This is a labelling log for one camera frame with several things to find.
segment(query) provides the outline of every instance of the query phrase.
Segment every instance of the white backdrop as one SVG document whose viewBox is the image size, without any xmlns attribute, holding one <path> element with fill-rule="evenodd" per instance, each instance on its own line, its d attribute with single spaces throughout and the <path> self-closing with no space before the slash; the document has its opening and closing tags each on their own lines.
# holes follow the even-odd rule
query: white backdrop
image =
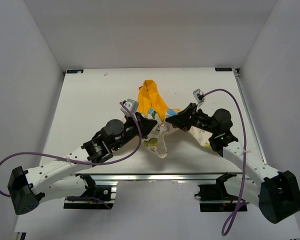
<svg viewBox="0 0 300 240">
<path fill-rule="evenodd" d="M 23 0 L 0 0 L 0 160 L 43 150 L 61 86 L 62 71 Z M 8 191 L 13 168 L 38 163 L 11 159 L 0 169 L 0 188 Z M 11 239 L 16 218 L 11 199 L 0 195 L 1 240 Z"/>
<path fill-rule="evenodd" d="M 241 76 L 267 161 L 300 187 L 300 0 L 277 2 Z"/>
<path fill-rule="evenodd" d="M 240 68 L 276 0 L 25 0 L 60 67 Z"/>
</svg>

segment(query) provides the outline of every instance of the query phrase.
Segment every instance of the fabric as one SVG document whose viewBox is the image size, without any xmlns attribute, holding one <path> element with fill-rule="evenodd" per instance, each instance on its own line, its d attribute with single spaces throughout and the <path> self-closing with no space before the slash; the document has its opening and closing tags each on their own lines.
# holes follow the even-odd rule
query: fabric
<svg viewBox="0 0 300 240">
<path fill-rule="evenodd" d="M 148 114 L 150 108 L 158 114 L 162 123 L 165 122 L 168 106 L 158 93 L 157 84 L 153 80 L 145 80 L 139 90 L 138 112 L 144 115 Z"/>
<path fill-rule="evenodd" d="M 146 139 L 142 139 L 142 144 L 152 153 L 160 158 L 165 158 L 168 154 L 165 136 L 174 133 L 178 128 L 174 128 L 165 119 L 176 115 L 181 110 L 178 108 L 168 108 L 165 101 L 158 92 L 157 84 L 153 80 L 145 80 L 143 86 L 139 88 L 138 112 L 143 117 L 157 121 L 157 125 L 152 129 Z M 206 148 L 211 148 L 209 138 L 211 133 L 205 132 L 196 127 L 191 127 L 188 131 L 198 143 Z"/>
</svg>

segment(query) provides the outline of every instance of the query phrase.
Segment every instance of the purple cable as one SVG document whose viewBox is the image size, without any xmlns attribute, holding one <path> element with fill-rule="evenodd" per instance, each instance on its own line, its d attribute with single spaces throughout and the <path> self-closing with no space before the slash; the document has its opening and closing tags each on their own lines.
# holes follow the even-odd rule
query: purple cable
<svg viewBox="0 0 300 240">
<path fill-rule="evenodd" d="M 10 156 L 7 156 L 5 159 L 3 159 L 0 162 L 0 166 L 4 162 L 6 162 L 7 160 L 9 160 L 10 158 L 13 158 L 13 157 L 19 156 L 19 155 L 36 155 L 36 156 L 41 156 L 41 157 L 47 157 L 47 158 L 57 159 L 57 160 L 64 161 L 64 162 L 71 162 L 71 163 L 74 163 L 74 164 L 82 164 L 82 165 L 90 165 L 90 166 L 102 166 L 102 165 L 115 164 L 115 163 L 118 163 L 118 162 L 121 162 L 123 160 L 126 160 L 126 159 L 130 158 L 133 154 L 135 154 L 138 151 L 138 149 L 141 146 L 142 133 L 141 133 L 141 129 L 140 129 L 139 123 L 138 123 L 137 119 L 135 118 L 135 116 L 133 115 L 133 113 L 122 102 L 120 102 L 120 105 L 130 114 L 130 116 L 132 117 L 132 119 L 133 119 L 133 121 L 134 121 L 134 123 L 136 125 L 138 133 L 139 133 L 139 143 L 138 143 L 138 145 L 133 150 L 133 152 L 131 152 L 127 156 L 125 156 L 123 158 L 120 158 L 118 160 L 114 160 L 114 161 L 103 162 L 103 163 L 92 163 L 92 162 L 82 162 L 82 161 L 78 161 L 78 160 L 74 160 L 74 159 L 67 159 L 65 157 L 51 155 L 51 154 L 46 154 L 46 153 L 41 153 L 41 152 L 23 151 L 23 152 L 17 152 L 17 153 L 11 154 Z M 5 196 L 5 197 L 10 198 L 9 194 L 7 194 L 7 193 L 5 193 L 5 192 L 3 192 L 1 190 L 0 190 L 0 194 L 3 195 L 3 196 Z"/>
<path fill-rule="evenodd" d="M 244 186 L 245 186 L 245 178 L 246 178 L 246 161 L 247 161 L 247 154 L 246 154 L 246 148 L 247 148 L 247 135 L 246 135 L 246 128 L 245 128 L 245 123 L 244 123 L 244 118 L 242 116 L 242 112 L 240 110 L 240 107 L 239 107 L 239 104 L 236 100 L 236 98 L 231 94 L 231 92 L 225 90 L 225 89 L 222 89 L 222 88 L 218 88 L 218 89 L 214 89 L 212 91 L 209 91 L 207 92 L 206 94 L 204 94 L 204 97 L 209 95 L 209 94 L 212 94 L 214 92 L 218 92 L 218 91 L 222 91 L 222 92 L 225 92 L 227 94 L 230 95 L 230 97 L 233 99 L 235 105 L 236 105 L 236 108 L 238 109 L 238 112 L 239 112 L 239 115 L 240 115 L 240 120 L 241 120 L 241 123 L 242 123 L 242 130 L 243 130 L 243 165 L 242 165 L 242 181 L 241 181 L 241 187 L 240 187 L 240 192 L 239 192 L 239 196 L 238 196 L 238 200 L 237 200 L 237 203 L 235 205 L 235 209 L 234 211 L 230 214 L 230 216 L 225 220 L 223 226 L 222 226 L 222 231 L 221 231 L 221 234 L 222 236 L 226 236 L 232 225 L 234 224 L 234 221 L 236 219 L 236 216 L 237 216 L 237 213 L 239 211 L 239 209 L 241 207 L 243 207 L 244 205 L 247 205 L 248 202 L 241 202 L 241 199 L 242 199 L 242 195 L 243 195 L 243 192 L 244 192 Z"/>
</svg>

